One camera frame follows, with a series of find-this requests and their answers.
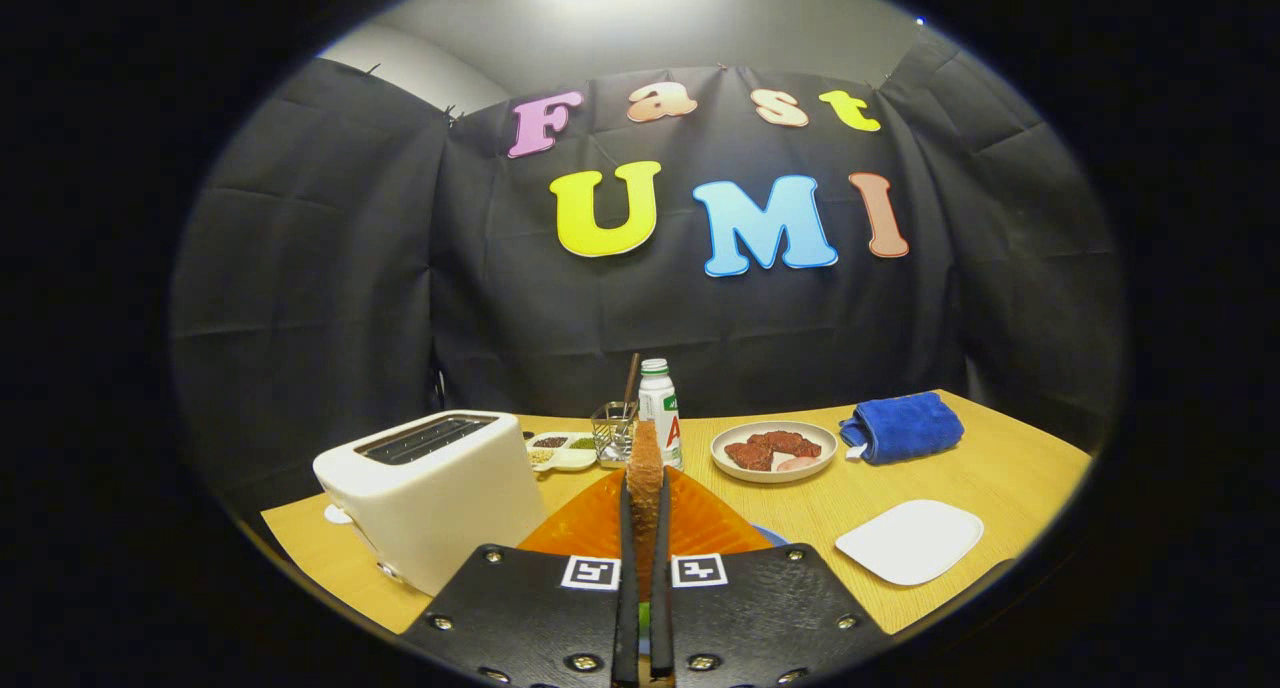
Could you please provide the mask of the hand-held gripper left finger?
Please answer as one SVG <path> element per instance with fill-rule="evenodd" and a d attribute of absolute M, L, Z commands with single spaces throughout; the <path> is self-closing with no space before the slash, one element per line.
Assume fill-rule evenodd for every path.
<path fill-rule="evenodd" d="M 613 471 L 585 489 L 590 552 L 480 545 L 402 632 L 421 656 L 485 687 L 634 687 L 639 601 L 628 489 Z"/>

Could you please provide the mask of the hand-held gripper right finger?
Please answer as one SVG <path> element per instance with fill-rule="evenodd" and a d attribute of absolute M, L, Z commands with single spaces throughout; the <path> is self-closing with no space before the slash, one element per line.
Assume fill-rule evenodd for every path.
<path fill-rule="evenodd" d="M 883 653 L 890 637 L 805 543 L 772 543 L 680 471 L 660 489 L 653 676 L 677 687 L 795 687 Z"/>

